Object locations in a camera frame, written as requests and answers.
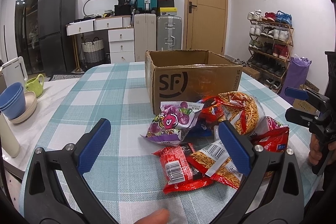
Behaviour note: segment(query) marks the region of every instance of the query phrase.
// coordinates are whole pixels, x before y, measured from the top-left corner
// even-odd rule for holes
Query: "purple bag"
[[[294,57],[291,57],[289,61],[289,67],[285,82],[283,83],[283,87],[280,92],[280,97],[282,97],[291,105],[293,104],[295,99],[286,96],[285,90],[288,87],[298,89],[300,88],[300,85],[303,85],[306,82],[310,64],[311,61],[309,59],[300,58],[296,54]]]

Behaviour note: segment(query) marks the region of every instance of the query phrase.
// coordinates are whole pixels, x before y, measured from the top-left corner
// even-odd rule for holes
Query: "drawer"
[[[134,52],[134,40],[110,42],[110,52]]]
[[[131,25],[131,16],[123,17],[123,27],[129,27]]]
[[[93,31],[93,20],[67,25],[67,35]]]
[[[111,64],[113,63],[128,63],[134,61],[133,52],[110,52]]]
[[[109,41],[124,41],[124,40],[134,40],[134,30],[129,29],[116,29],[109,30]]]
[[[122,28],[123,18],[122,17],[108,17],[102,19],[96,19],[94,22],[95,30],[104,30],[112,28]]]

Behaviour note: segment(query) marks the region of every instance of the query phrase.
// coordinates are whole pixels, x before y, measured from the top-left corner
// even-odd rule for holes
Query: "blue gripper pad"
[[[78,147],[81,151],[77,158],[77,170],[81,175],[90,172],[110,134],[110,121],[100,119],[93,129],[89,133],[84,134],[77,142],[76,146],[85,145],[82,148]]]
[[[286,88],[285,95],[288,97],[303,100],[303,101],[309,98],[308,93],[305,90],[298,90],[294,88]]]
[[[237,170],[240,173],[248,176],[248,174],[251,172],[252,169],[250,163],[250,157],[247,154],[244,147],[238,141],[234,133],[232,132],[232,129],[235,130],[233,127],[229,128],[229,126],[226,123],[221,122],[218,126],[219,138],[222,141],[223,145],[225,146],[226,150],[228,151]]]

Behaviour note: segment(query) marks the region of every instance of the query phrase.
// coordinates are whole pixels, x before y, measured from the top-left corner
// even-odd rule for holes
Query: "silver suitcase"
[[[156,50],[180,50],[182,19],[178,16],[158,16],[156,24]]]
[[[145,51],[156,50],[156,15],[134,15],[135,61],[145,61]]]

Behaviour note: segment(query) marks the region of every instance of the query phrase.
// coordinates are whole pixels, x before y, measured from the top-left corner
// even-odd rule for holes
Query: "blue bowl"
[[[22,90],[18,94],[16,99],[11,102],[10,105],[1,111],[8,119],[13,120],[22,115],[25,112],[25,110],[26,110],[26,98]]]
[[[23,86],[20,82],[11,84],[8,88],[6,88],[0,94],[0,109],[8,106],[17,97],[21,90],[23,90]]]

